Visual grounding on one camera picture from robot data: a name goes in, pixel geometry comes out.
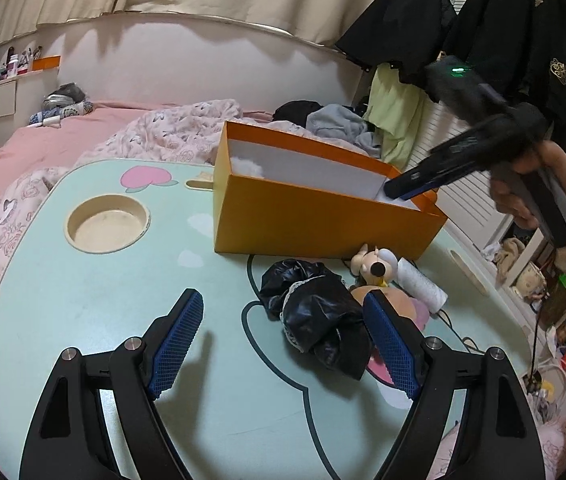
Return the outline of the person right hand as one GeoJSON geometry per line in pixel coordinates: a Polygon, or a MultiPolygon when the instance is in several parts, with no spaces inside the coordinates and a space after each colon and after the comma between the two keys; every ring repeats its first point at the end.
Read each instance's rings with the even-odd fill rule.
{"type": "MultiPolygon", "coordinates": [[[[512,167],[518,174],[530,174],[541,167],[551,169],[566,193],[566,153],[554,142],[539,143],[536,148],[517,159],[512,167]]],[[[496,209],[502,214],[511,214],[521,228],[532,230],[539,227],[531,210],[505,182],[492,177],[490,195],[496,203],[496,209]]]]}

